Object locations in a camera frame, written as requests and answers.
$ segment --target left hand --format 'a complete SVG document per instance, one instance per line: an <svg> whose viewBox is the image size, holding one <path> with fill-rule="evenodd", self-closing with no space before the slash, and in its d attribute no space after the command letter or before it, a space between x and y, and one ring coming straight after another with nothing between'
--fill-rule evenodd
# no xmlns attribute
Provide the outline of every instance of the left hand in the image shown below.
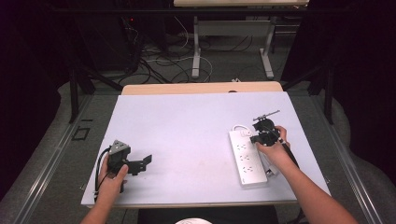
<svg viewBox="0 0 396 224"><path fill-rule="evenodd" d="M108 154L103 159L102 167L99 173L99 183L103 180L99 188L97 204L106 204L112 206L120 194L121 184L128 174L128 165L124 164L117 175L107 174Z"/></svg>

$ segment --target table surface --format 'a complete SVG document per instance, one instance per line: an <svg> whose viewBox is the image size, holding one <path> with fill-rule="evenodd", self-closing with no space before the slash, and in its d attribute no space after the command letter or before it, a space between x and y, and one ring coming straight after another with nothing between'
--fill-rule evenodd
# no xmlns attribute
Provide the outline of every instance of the table surface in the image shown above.
<svg viewBox="0 0 396 224"><path fill-rule="evenodd" d="M301 169L330 194L286 92L265 91L277 83L219 83L207 87L218 93L188 93L202 84L139 85L135 89L163 89L164 93L121 95L109 122L98 155L118 139L131 146L129 161L152 154L146 172L127 176L117 207L180 207L241 204L296 203L283 175L270 177L265 185L240 184L228 132L235 124L252 128L252 118L280 110L271 116L288 129L288 140ZM172 90L177 88L179 94ZM81 204L93 205L94 171Z"/></svg>
<svg viewBox="0 0 396 224"><path fill-rule="evenodd" d="M176 7L303 6L308 0L175 0Z"/></svg>

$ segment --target desk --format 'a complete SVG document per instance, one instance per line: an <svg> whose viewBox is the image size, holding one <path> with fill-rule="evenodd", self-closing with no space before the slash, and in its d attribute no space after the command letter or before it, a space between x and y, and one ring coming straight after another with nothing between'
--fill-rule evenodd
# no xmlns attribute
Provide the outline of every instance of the desk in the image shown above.
<svg viewBox="0 0 396 224"><path fill-rule="evenodd" d="M330 194L290 98L278 83L135 85L119 96L98 155L118 139L131 146L130 161L152 154L152 163L146 172L127 176L115 206L296 203L283 175L270 177L263 186L243 187L228 136L235 124L251 127L253 118L278 109L271 120L288 129L301 169ZM94 171L83 205L93 205Z"/></svg>
<svg viewBox="0 0 396 224"><path fill-rule="evenodd" d="M175 0L176 7L280 7L304 6L308 0ZM269 21L199 21L194 17L194 58L191 76L199 76L201 49L200 35L255 35L266 36L264 48L260 49L262 64L268 79L274 78L274 73L268 59L268 51L276 26L276 17Z"/></svg>

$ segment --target table leg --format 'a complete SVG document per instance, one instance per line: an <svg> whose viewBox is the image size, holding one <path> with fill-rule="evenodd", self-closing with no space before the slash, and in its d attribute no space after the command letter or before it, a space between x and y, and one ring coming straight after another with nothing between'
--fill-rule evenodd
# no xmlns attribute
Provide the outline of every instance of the table leg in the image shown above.
<svg viewBox="0 0 396 224"><path fill-rule="evenodd" d="M192 78L199 77L199 64L201 59L201 49L199 48L198 18L194 17L194 59L192 62Z"/></svg>
<svg viewBox="0 0 396 224"><path fill-rule="evenodd" d="M264 66L265 75L270 80L274 79L274 72L272 70L270 60L268 58L268 52L269 52L269 49L271 48L271 42L272 42L272 38L274 36L275 26L276 26L276 17L272 17L270 27L268 28L268 34L267 34L267 38L265 41L265 47L264 47L264 49L260 49L260 55L262 56L262 64Z"/></svg>

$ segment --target gray carpet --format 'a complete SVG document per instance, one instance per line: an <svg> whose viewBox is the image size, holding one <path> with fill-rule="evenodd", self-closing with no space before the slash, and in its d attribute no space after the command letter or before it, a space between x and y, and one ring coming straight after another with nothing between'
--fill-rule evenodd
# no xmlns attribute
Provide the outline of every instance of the gray carpet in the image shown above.
<svg viewBox="0 0 396 224"><path fill-rule="evenodd" d="M243 37L209 37L206 43L210 43L211 49L231 49L242 39ZM276 40L276 53L270 55L276 75L275 80L280 80L292 40L293 36L280 36ZM213 71L210 78L212 82L231 81L236 77L242 81L265 81L267 79L263 75L262 62L257 51L260 41L262 40L259 38L253 38L251 47L240 52L203 51L202 56L206 57L210 64L202 61L201 68L207 72ZM150 64L153 64L152 66L160 73L166 74L168 78L175 77L175 81L186 80L187 74L184 74L181 68L187 70L191 67L191 61L187 60L179 62L178 66ZM145 76L127 77L121 81L121 84L136 84L145 79ZM202 82L204 80L206 80L205 71L202 71L202 76L194 81ZM97 150L102 143L117 99L116 92L112 92L103 83L95 82L95 86L98 88L98 92L94 96L80 98L81 103L86 104L87 107L85 111L81 111L81 116L72 126L68 126L70 118L68 86L66 84L59 89L63 101L55 120L12 189L0 202L1 223L13 223L15 220L17 220L16 223L21 220L25 223L79 223L88 212L88 208L80 205L83 194L83 190L80 188L88 182ZM301 91L305 87L305 83L302 83L295 88L295 91L290 91L290 98L318 160L319 167L323 175L330 180L329 189L332 196L343 204L360 223L368 223L343 167L340 165L335 143L329 137L329 131L322 119L322 114L316 107L316 96L310 97L306 91ZM334 104L333 113L334 127L342 142L348 146L348 122L342 107ZM64 136L67 132L71 132L70 138ZM78 140L84 138L85 133L87 134L85 140ZM58 158L59 163L50 163L53 158ZM383 222L394 222L393 220L396 220L395 215L392 214L392 211L396 210L394 186L375 167L353 155L352 158L356 162L361 179L371 194ZM26 203L26 199L34 195L35 182L42 174L42 169L48 164L53 166L49 176L50 182L43 186L43 190L40 191L42 194L37 195L39 200L35 203ZM22 208L26 208L26 205L32 206L30 213L24 213L26 210L20 213ZM297 204L277 205L276 209L279 222L284 223L297 216L299 206ZM122 220L123 223L135 223L136 212L136 210L113 209L107 223L121 223Z"/></svg>

